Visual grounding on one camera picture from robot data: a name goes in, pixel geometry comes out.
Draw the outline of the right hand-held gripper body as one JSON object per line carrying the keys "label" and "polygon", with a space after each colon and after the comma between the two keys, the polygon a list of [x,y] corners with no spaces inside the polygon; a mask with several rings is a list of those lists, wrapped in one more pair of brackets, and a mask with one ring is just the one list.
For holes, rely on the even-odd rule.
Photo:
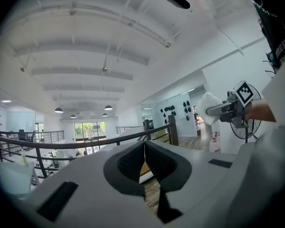
{"label": "right hand-held gripper body", "polygon": [[245,107],[252,101],[258,100],[258,91],[246,80],[240,81],[231,91],[228,91],[228,114],[231,125],[236,129],[248,128],[244,122]]}

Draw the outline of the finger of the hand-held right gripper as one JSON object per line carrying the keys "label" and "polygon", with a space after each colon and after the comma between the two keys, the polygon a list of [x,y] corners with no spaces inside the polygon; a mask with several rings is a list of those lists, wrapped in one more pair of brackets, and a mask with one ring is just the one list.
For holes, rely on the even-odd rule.
{"label": "finger of the hand-held right gripper", "polygon": [[209,116],[220,116],[227,111],[227,107],[228,103],[210,107],[206,110],[206,114]]}
{"label": "finger of the hand-held right gripper", "polygon": [[224,113],[219,118],[219,120],[223,123],[231,123],[232,119],[233,119],[233,113]]}

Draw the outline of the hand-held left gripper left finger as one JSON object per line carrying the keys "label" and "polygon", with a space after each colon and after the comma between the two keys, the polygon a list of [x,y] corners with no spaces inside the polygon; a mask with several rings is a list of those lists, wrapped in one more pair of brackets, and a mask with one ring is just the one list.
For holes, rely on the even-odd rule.
{"label": "hand-held left gripper left finger", "polygon": [[144,197],[144,186],[139,183],[144,163],[144,142],[137,141],[104,163],[104,177],[121,194]]}

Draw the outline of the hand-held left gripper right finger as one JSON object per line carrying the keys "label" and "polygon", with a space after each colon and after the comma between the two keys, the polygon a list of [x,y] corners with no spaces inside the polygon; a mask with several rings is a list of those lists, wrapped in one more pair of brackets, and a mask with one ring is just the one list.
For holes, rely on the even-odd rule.
{"label": "hand-held left gripper right finger", "polygon": [[191,175],[187,159],[152,141],[145,142],[145,161],[163,191],[182,189]]}

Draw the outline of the white paper towel sheet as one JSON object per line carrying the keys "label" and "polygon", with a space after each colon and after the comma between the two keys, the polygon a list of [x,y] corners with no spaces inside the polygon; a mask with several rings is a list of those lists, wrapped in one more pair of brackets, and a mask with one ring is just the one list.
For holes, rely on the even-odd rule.
{"label": "white paper towel sheet", "polygon": [[196,111],[198,113],[198,115],[202,118],[202,120],[204,121],[205,124],[207,125],[213,125],[216,121],[219,120],[222,111],[219,110],[215,110],[214,111],[214,115],[209,115],[207,113],[207,110],[209,108],[213,108],[219,105],[222,105],[223,102],[218,99],[216,96],[214,96],[213,94],[206,92],[202,99],[198,101],[197,105],[196,105]]}

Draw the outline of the person's right forearm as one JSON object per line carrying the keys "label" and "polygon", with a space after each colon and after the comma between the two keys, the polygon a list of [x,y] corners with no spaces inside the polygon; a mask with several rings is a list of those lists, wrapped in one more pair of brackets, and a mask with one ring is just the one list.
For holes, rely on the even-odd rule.
{"label": "person's right forearm", "polygon": [[244,109],[244,120],[260,120],[267,122],[276,122],[276,119],[266,100],[254,100],[249,102]]}

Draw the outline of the clear bottle with red label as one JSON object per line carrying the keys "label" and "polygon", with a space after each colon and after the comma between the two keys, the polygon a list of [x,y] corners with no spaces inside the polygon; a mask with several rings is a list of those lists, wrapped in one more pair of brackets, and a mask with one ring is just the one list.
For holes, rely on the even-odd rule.
{"label": "clear bottle with red label", "polygon": [[221,140],[220,140],[220,130],[219,124],[214,123],[211,126],[212,129],[212,136],[211,136],[211,143],[209,149],[211,152],[221,152]]}

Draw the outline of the black standing fan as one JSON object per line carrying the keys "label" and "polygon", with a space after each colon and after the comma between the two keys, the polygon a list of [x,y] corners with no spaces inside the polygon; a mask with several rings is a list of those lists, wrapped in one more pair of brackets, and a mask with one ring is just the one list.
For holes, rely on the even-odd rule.
{"label": "black standing fan", "polygon": [[[249,84],[249,87],[254,94],[252,97],[252,101],[261,100],[262,97],[260,93],[256,90],[256,88],[251,84]],[[254,137],[254,139],[257,140],[255,133],[260,127],[261,120],[249,119],[248,121],[245,122],[245,124],[247,125],[247,128],[236,128],[233,123],[230,123],[230,127],[234,135],[239,139],[245,140],[245,143],[247,143],[247,140],[250,137]]]}

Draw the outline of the row of black helmets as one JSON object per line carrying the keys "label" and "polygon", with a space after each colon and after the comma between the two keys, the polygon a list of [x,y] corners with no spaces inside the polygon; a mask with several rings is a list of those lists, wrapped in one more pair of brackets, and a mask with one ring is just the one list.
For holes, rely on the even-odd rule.
{"label": "row of black helmets", "polygon": [[160,114],[163,117],[163,124],[169,124],[169,116],[174,116],[175,121],[177,117],[179,119],[185,119],[186,121],[190,120],[190,113],[192,109],[190,107],[190,102],[182,102],[179,106],[176,105],[166,105],[160,109]]}

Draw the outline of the large window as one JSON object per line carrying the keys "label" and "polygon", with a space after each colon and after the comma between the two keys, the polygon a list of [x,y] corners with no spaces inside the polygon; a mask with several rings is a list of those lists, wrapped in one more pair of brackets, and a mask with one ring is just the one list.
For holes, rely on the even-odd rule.
{"label": "large window", "polygon": [[105,122],[74,123],[74,130],[77,143],[106,139]]}

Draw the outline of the person's black printed shirt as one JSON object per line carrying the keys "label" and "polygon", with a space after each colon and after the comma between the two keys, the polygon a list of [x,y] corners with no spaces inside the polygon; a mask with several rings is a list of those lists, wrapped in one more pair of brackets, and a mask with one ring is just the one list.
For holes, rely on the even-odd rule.
{"label": "person's black printed shirt", "polygon": [[270,52],[267,59],[277,72],[285,61],[285,0],[251,0]]}

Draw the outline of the pale blue desk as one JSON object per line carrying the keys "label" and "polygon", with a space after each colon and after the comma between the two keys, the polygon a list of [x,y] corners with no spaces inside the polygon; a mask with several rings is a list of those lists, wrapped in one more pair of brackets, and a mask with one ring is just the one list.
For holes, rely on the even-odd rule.
{"label": "pale blue desk", "polygon": [[0,162],[0,186],[16,198],[25,199],[31,192],[32,179],[38,179],[34,162]]}

